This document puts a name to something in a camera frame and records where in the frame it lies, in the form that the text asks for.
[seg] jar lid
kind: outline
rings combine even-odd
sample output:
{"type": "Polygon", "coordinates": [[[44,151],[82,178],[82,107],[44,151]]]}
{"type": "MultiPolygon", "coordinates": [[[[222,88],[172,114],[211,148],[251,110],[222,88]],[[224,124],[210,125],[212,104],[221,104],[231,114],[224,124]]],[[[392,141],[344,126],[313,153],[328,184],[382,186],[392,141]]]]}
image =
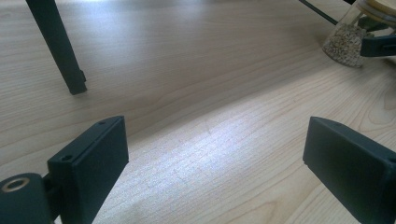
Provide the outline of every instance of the jar lid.
{"type": "Polygon", "coordinates": [[[395,0],[360,0],[356,6],[374,20],[396,27],[395,0]]]}

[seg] tabletop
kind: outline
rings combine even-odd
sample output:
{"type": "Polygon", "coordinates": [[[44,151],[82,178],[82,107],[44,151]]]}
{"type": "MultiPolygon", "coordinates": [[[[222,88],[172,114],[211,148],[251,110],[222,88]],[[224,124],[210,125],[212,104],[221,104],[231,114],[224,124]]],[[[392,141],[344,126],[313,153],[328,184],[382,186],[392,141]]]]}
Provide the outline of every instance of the tabletop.
{"type": "MultiPolygon", "coordinates": [[[[358,223],[304,165],[311,116],[396,149],[396,61],[338,64],[297,0],[60,0],[88,91],[28,6],[0,3],[0,179],[123,115],[130,162],[94,223],[358,223]]],[[[348,4],[313,1],[337,20],[348,4]]]]}

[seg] jar of grains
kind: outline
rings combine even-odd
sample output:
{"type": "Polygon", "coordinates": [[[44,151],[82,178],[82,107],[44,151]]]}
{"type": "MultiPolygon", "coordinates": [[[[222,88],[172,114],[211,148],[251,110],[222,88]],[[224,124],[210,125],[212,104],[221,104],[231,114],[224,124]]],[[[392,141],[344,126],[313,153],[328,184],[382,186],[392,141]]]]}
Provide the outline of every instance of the jar of grains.
{"type": "Polygon", "coordinates": [[[396,0],[357,0],[326,39],[323,51],[338,63],[361,67],[363,38],[396,35],[395,30],[396,0]]]}

